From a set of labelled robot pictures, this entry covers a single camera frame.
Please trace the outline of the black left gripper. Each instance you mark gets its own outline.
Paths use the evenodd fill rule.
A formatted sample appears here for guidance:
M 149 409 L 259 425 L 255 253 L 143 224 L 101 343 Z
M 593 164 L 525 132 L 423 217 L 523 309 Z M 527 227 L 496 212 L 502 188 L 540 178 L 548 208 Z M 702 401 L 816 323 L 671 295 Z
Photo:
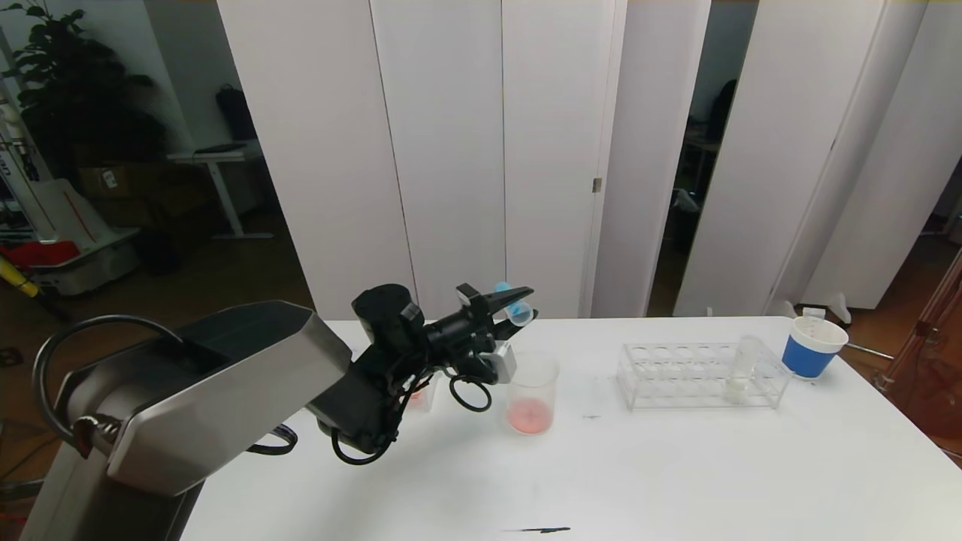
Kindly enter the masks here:
M 455 291 L 460 308 L 427 325 L 427 339 L 433 352 L 494 352 L 495 341 L 508 341 L 540 315 L 540 311 L 531 310 L 526 301 L 534 292 L 530 287 L 482 295 L 470 284 L 463 283 Z M 508 318 L 494 326 L 492 313 L 497 311 L 523 314 L 520 319 Z

